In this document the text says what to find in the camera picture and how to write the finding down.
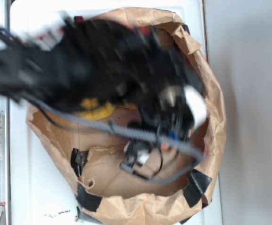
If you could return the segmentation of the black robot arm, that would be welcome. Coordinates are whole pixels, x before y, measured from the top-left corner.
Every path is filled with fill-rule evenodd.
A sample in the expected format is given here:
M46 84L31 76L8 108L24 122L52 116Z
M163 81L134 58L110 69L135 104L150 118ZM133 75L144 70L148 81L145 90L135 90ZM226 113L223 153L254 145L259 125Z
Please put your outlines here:
M177 45L163 45L156 27L64 22L49 50L0 28L0 95L128 138L127 172L138 152L164 143L193 158L183 172L199 164L187 134L206 120L203 87Z

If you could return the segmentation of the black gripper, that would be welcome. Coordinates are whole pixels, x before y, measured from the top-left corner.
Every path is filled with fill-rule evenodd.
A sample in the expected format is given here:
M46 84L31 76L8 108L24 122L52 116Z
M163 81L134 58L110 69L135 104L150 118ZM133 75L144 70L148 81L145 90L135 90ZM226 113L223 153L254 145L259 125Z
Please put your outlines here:
M175 149L191 157L180 170L189 171L203 159L188 136L207 117L200 79L177 49L161 45L155 29L144 34L113 23L112 41L112 102L137 105L141 117L112 126L129 138L121 168L135 173L134 165L143 165L154 149L160 157Z

